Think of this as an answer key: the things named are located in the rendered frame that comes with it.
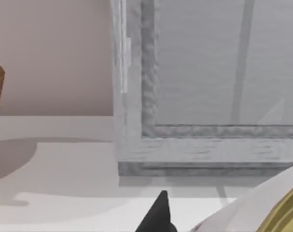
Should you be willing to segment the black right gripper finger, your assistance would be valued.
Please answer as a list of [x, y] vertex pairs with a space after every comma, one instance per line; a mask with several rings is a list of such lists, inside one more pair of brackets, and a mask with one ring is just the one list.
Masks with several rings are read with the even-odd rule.
[[171, 222], [168, 192], [160, 192], [135, 232], [178, 232]]

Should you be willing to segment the white can with gold lid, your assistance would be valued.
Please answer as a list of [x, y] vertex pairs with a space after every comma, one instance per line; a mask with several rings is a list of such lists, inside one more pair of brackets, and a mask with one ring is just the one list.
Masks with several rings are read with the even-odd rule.
[[293, 167], [251, 189], [207, 217], [190, 232], [258, 232], [293, 189]]

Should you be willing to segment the grey cabinet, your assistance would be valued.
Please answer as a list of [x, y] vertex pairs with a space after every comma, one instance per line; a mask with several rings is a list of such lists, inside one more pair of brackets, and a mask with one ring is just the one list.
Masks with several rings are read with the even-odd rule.
[[110, 0], [120, 176], [293, 166], [293, 0]]

